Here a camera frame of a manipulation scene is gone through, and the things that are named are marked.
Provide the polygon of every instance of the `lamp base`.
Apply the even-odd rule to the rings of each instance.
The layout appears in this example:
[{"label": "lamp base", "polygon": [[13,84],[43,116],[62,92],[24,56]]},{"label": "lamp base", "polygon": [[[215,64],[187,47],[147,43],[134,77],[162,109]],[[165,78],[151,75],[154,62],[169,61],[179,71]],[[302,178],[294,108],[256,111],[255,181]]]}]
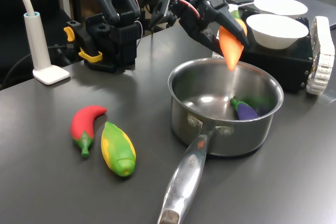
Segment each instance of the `lamp base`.
[{"label": "lamp base", "polygon": [[70,77],[70,73],[68,71],[55,65],[50,65],[46,68],[34,69],[33,75],[35,79],[45,85],[51,85]]}]

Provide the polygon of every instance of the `purple eggplant toy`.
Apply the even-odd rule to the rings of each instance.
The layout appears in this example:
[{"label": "purple eggplant toy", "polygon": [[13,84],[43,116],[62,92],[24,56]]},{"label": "purple eggplant toy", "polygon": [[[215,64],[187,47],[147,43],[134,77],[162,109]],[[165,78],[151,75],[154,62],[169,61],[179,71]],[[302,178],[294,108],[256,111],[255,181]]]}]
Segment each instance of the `purple eggplant toy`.
[{"label": "purple eggplant toy", "polygon": [[234,97],[230,100],[235,108],[239,120],[252,120],[258,118],[258,113],[247,103],[236,100]]}]

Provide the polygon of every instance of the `yellow clip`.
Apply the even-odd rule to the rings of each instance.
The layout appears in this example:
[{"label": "yellow clip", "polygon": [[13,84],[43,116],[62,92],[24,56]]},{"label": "yellow clip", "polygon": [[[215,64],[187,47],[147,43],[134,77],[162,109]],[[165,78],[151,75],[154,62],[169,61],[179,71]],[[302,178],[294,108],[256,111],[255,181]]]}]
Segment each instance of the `yellow clip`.
[{"label": "yellow clip", "polygon": [[86,54],[82,48],[80,48],[80,52],[78,53],[78,55],[80,57],[82,57],[83,59],[86,59],[87,61],[91,62],[91,63],[95,63],[97,61],[100,61],[103,59],[103,54],[98,51],[98,55],[97,56],[89,56],[88,54]]},{"label": "yellow clip", "polygon": [[67,33],[67,35],[68,35],[68,41],[69,42],[73,42],[73,41],[75,41],[75,33],[74,33],[74,31],[71,29],[71,27],[65,27],[64,28],[64,31]]}]

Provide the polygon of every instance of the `screw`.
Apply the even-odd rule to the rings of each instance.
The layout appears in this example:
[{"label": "screw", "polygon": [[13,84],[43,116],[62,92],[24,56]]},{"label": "screw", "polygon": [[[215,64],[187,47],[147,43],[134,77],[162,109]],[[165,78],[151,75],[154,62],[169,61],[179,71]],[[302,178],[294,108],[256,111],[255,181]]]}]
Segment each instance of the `screw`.
[{"label": "screw", "polygon": [[193,117],[192,115],[188,116],[188,124],[191,127],[196,127],[199,125],[199,120],[197,120],[195,117]]},{"label": "screw", "polygon": [[227,126],[217,126],[216,127],[219,134],[222,136],[230,136],[232,134],[232,129],[230,127]]}]

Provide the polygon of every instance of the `metal handle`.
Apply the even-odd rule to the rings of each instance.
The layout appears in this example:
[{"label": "metal handle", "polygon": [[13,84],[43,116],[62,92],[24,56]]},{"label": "metal handle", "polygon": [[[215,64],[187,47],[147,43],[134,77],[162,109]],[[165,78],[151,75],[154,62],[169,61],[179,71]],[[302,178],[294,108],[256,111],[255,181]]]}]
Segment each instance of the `metal handle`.
[{"label": "metal handle", "polygon": [[171,178],[157,224],[180,224],[193,201],[213,131],[201,130]]}]

